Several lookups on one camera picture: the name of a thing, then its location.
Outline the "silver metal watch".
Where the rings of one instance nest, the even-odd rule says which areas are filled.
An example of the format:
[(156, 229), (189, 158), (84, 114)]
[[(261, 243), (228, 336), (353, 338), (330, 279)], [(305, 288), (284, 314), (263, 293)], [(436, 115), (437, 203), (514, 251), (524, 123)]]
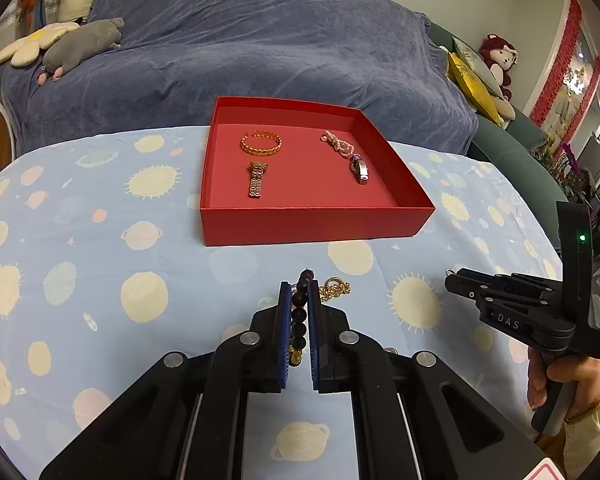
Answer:
[(350, 157), (349, 167), (358, 184), (366, 185), (368, 183), (368, 180), (370, 180), (370, 170), (368, 170), (366, 161), (362, 159), (361, 155), (353, 154)]

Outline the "gold link watch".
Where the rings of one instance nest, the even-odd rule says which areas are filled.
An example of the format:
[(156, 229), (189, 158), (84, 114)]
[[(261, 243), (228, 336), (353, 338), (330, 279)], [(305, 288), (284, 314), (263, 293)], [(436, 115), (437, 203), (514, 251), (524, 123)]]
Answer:
[(262, 193), (262, 181), (264, 174), (268, 170), (266, 162), (250, 162), (249, 165), (249, 198), (260, 198)]

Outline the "gold chain bangle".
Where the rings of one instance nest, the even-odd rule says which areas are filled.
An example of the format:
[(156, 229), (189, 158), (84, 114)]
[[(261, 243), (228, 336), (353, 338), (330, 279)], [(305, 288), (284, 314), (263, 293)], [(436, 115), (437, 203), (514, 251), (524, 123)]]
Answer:
[(253, 130), (242, 135), (239, 147), (248, 155), (270, 157), (276, 155), (282, 149), (283, 139), (275, 132)]

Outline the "red shallow jewelry box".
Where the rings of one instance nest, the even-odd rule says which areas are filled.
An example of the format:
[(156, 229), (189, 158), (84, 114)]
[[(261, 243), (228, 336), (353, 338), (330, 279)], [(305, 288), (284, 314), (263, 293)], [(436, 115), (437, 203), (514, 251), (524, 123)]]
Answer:
[[(279, 134), (274, 156), (244, 153), (245, 132)], [(359, 154), (366, 185), (349, 164)], [(249, 198), (250, 162), (266, 162), (260, 198)], [(333, 242), (417, 234), (436, 207), (396, 150), (355, 108), (297, 100), (221, 96), (201, 176), (208, 246)]]

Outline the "green sofa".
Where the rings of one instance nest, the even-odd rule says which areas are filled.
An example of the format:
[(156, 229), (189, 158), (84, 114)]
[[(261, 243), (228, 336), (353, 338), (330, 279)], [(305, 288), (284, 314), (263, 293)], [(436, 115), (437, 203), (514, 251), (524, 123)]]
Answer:
[(443, 78), (452, 84), (466, 110), (475, 110), (476, 132), (468, 136), (465, 126), (449, 126), (449, 132), (436, 140), (422, 142), (423, 148), (466, 155), (478, 162), (490, 162), (513, 185), (529, 206), (555, 249), (560, 248), (556, 204), (566, 199), (564, 192), (531, 154), (532, 148), (544, 143), (544, 134), (526, 115), (506, 100), (496, 100), (498, 112), (504, 119), (499, 127), (480, 114), (464, 97), (449, 74), (446, 52), (454, 47), (453, 36), (445, 29), (422, 18), (422, 36), (430, 44), (430, 53)]

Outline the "blue planet print cloth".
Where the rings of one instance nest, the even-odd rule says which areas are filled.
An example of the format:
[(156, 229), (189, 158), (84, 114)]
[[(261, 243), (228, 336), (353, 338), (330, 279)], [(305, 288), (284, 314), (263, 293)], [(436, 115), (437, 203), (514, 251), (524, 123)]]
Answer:
[(196, 356), (245, 330), (311, 269), (351, 285), (352, 328), (434, 352), (523, 432), (527, 349), (450, 295), (445, 273), (558, 278), (526, 203), (486, 162), (399, 145), (436, 210), (407, 238), (207, 247), (202, 127), (41, 148), (0, 173), (0, 445), (28, 479), (160, 356)]

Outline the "gold satin cushion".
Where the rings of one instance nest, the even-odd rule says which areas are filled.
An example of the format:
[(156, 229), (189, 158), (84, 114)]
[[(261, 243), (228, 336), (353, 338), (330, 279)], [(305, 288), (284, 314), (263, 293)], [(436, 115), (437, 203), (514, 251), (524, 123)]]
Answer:
[(501, 127), (504, 119), (498, 112), (496, 100), (500, 99), (489, 92), (479, 77), (460, 59), (456, 52), (446, 52), (449, 74), (463, 92), (467, 101), (486, 118)]

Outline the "silver grey cushion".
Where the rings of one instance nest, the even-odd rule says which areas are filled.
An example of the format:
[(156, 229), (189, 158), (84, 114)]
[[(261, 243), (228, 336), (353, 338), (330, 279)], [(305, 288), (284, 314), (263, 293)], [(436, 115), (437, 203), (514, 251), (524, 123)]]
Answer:
[(464, 41), (454, 37), (453, 42), (455, 52), (460, 57), (460, 59), (464, 61), (469, 66), (469, 68), (479, 77), (479, 79), (484, 83), (484, 85), (491, 94), (497, 96), (500, 99), (503, 99), (504, 94), (502, 92), (501, 86), (496, 81), (495, 77), (490, 71), (490, 68), (486, 66), (486, 63), (483, 61), (483, 58), (480, 55), (478, 55), (478, 53), (472, 47), (469, 47), (468, 44), (465, 44)]

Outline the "red monkey plush toy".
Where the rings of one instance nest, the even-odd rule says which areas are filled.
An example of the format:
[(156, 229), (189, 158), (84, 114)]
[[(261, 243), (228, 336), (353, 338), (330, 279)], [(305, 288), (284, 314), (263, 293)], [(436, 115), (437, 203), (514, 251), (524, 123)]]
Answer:
[(508, 72), (517, 63), (517, 50), (504, 38), (489, 34), (483, 39), (479, 54), (498, 83), (504, 98), (509, 101), (512, 98), (509, 89), (512, 80)]

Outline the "dark blue velvet blanket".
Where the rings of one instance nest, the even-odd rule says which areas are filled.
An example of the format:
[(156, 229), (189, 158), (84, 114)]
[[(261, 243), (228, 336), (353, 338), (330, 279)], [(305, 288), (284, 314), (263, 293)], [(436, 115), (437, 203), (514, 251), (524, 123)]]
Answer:
[(58, 81), (9, 67), (18, 154), (149, 128), (207, 125), (220, 96), (353, 107), (390, 141), (465, 154), (478, 118), (446, 76), (430, 19), (392, 0), (93, 0), (120, 47)]

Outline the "grey plush toy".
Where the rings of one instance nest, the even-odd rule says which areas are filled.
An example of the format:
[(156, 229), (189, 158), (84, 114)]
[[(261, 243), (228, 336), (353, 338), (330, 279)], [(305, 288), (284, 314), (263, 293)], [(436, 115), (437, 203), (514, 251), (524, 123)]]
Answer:
[(95, 55), (119, 49), (123, 27), (123, 18), (108, 18), (67, 32), (46, 50), (38, 85), (42, 86), (49, 79), (60, 79)]

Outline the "cream flower plush cushion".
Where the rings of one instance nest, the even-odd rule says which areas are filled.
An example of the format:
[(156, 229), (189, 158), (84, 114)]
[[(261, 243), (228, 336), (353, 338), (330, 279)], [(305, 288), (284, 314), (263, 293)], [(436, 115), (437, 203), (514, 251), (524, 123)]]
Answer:
[(80, 27), (75, 22), (53, 23), (22, 37), (0, 51), (0, 65), (9, 62), (14, 67), (32, 64), (42, 50), (47, 50), (62, 36)]

